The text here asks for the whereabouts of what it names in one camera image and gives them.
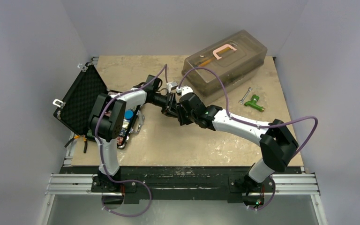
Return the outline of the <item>clear dealer button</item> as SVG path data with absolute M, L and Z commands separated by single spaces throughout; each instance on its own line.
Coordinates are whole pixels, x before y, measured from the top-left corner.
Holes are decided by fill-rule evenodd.
M 129 126 L 129 121 L 124 120 L 124 121 L 123 121 L 123 124 L 122 124 L 122 128 L 123 128 L 123 129 L 127 129 L 128 126 Z

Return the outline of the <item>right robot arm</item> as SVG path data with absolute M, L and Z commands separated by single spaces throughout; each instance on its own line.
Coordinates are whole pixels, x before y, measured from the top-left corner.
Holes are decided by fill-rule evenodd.
M 285 171 L 299 144 L 281 120 L 253 121 L 227 114 L 226 109 L 216 105 L 205 106 L 188 86 L 176 88 L 176 93 L 180 95 L 177 108 L 182 124 L 195 123 L 200 128 L 230 133 L 260 147 L 262 158 L 244 178 L 247 189 L 255 191 L 274 172 Z

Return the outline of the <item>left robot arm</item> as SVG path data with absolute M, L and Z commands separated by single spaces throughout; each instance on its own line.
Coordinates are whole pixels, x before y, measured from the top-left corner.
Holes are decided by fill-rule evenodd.
M 89 117 L 89 128 L 97 143 L 100 156 L 99 177 L 105 176 L 103 186 L 110 192 L 117 191 L 121 184 L 135 185 L 137 180 L 122 180 L 118 162 L 116 139 L 124 122 L 125 112 L 146 103 L 161 108 L 162 114 L 177 118 L 176 96 L 172 92 L 162 95 L 158 89 L 162 80 L 149 75 L 131 89 L 114 95 L 100 94 L 95 101 Z

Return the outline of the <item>blue round button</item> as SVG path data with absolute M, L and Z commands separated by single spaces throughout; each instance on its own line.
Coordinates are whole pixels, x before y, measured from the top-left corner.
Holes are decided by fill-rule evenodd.
M 134 116 L 134 112 L 132 110 L 126 110 L 124 113 L 124 119 L 131 120 Z

